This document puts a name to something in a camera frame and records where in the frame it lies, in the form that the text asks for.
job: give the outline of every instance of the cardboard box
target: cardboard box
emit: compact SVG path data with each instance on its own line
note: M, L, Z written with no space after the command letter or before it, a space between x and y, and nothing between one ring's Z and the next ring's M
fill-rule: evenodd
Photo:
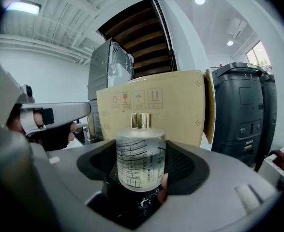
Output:
M200 147L204 132L211 144L215 95L209 70L168 72L97 91L105 139L130 126L130 113L150 113L151 127L166 130L167 140Z

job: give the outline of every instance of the wooden staircase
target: wooden staircase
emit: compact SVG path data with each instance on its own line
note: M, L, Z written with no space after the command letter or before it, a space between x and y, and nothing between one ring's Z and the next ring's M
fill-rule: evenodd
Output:
M152 0L144 0L120 12L99 32L113 38L134 59L134 78L172 71L172 57Z

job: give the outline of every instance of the window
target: window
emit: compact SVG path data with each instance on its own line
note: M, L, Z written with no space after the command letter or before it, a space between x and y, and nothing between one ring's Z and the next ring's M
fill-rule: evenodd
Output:
M271 61L261 41L247 54L247 59L250 64L266 67L271 65Z

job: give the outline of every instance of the perfume bottle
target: perfume bottle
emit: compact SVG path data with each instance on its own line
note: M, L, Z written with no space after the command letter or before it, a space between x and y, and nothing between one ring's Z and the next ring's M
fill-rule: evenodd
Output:
M121 184L144 192L157 188L164 174L165 130L150 127L150 114L131 114L131 126L117 132L117 168Z

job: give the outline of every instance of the silver bottle cap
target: silver bottle cap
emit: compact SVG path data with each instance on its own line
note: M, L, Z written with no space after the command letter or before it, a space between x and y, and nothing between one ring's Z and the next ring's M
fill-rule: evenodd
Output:
M150 114L131 114L130 127L136 129L150 128Z

